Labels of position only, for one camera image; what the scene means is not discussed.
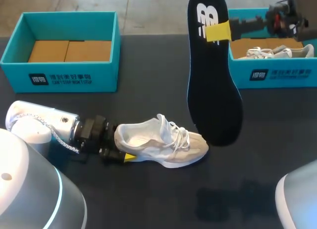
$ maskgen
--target new balance logo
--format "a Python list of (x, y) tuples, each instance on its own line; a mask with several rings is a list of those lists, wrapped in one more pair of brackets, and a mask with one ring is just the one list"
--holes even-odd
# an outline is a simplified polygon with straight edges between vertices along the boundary
[(218, 13), (213, 6), (206, 7), (203, 3), (197, 5), (197, 20), (201, 24), (198, 28), (200, 37), (206, 38), (206, 26), (218, 24)]

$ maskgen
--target insole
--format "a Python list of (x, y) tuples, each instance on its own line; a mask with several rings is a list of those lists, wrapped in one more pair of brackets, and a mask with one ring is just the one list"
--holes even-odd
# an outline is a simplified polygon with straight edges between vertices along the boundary
[(142, 136), (133, 136), (127, 142), (129, 146), (138, 147), (142, 146), (143, 144), (147, 143), (150, 139), (148, 137)]
[(198, 132), (214, 146), (235, 142), (243, 120), (242, 100), (228, 68), (229, 41), (206, 41), (205, 26), (226, 21), (225, 0), (189, 0), (188, 108)]

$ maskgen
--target sneaker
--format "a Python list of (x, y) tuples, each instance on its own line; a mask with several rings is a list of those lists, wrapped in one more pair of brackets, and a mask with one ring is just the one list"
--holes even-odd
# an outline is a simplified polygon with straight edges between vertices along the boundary
[(200, 160), (208, 151), (201, 135), (178, 127), (164, 115), (138, 124), (121, 124), (114, 142), (120, 151), (137, 156), (134, 162), (156, 161), (179, 168)]
[(291, 49), (280, 46), (275, 49), (261, 49), (255, 47), (247, 51), (247, 56), (239, 59), (267, 59), (267, 58), (309, 58), (314, 57), (314, 46), (308, 44), (304, 48)]

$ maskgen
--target cardboard insert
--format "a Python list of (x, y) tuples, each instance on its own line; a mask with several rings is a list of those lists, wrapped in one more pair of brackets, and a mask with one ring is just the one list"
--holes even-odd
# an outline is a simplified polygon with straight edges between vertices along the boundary
[(261, 49), (275, 49), (285, 45), (291, 49), (303, 48), (303, 43), (297, 42), (293, 38), (263, 38), (263, 39), (250, 39), (243, 38), (230, 42), (231, 52), (234, 59), (245, 57), (248, 49), (253, 49), (254, 47), (260, 47)]
[(111, 41), (36, 41), (28, 62), (109, 61)]

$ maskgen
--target black table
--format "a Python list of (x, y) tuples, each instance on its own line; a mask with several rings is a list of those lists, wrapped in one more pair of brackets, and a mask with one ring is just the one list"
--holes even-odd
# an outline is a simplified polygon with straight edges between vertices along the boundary
[[(0, 39), (3, 49), (7, 39)], [(185, 35), (123, 36), (118, 92), (17, 94), (0, 72), (0, 127), (15, 100), (81, 117), (134, 123), (164, 114), (196, 131), (186, 103)], [(88, 229), (282, 229), (274, 191), (286, 173), (317, 158), (317, 89), (242, 90), (245, 121), (238, 141), (211, 147), (198, 164), (104, 166), (69, 162), (62, 171), (82, 191)]]

